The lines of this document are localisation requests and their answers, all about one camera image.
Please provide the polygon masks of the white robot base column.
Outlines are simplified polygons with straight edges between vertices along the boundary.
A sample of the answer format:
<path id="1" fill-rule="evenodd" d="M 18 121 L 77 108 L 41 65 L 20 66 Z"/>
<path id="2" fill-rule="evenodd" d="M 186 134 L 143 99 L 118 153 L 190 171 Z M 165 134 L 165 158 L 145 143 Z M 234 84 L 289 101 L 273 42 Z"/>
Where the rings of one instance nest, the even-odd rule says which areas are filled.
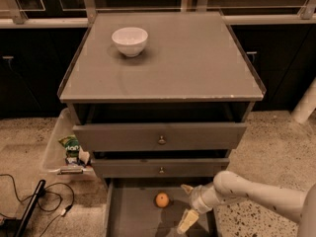
<path id="1" fill-rule="evenodd" d="M 292 118 L 298 123 L 305 123 L 316 109 L 316 78 L 310 84 L 293 112 Z"/>

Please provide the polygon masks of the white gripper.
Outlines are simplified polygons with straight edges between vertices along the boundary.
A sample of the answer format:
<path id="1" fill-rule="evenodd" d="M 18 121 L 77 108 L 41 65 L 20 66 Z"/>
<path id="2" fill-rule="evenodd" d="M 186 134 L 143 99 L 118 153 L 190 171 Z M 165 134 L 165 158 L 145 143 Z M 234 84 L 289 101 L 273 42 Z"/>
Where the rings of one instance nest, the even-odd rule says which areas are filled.
<path id="1" fill-rule="evenodd" d="M 220 205 L 220 194 L 215 190 L 214 184 L 192 187 L 182 184 L 181 188 L 189 196 L 192 209 L 186 209 L 177 227 L 179 234 L 185 234 L 197 221 L 200 214 L 205 214 L 217 205 Z"/>

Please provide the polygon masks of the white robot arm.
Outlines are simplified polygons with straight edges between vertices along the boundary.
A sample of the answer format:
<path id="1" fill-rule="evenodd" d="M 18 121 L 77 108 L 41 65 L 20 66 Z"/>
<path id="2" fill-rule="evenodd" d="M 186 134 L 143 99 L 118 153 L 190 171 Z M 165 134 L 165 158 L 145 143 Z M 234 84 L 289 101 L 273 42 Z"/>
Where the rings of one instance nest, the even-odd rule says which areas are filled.
<path id="1" fill-rule="evenodd" d="M 182 185 L 189 197 L 186 209 L 177 227 L 185 234 L 203 214 L 218 205 L 246 198 L 298 224 L 297 237 L 316 237 L 316 185 L 308 192 L 291 190 L 242 178 L 230 171 L 221 171 L 206 185 Z"/>

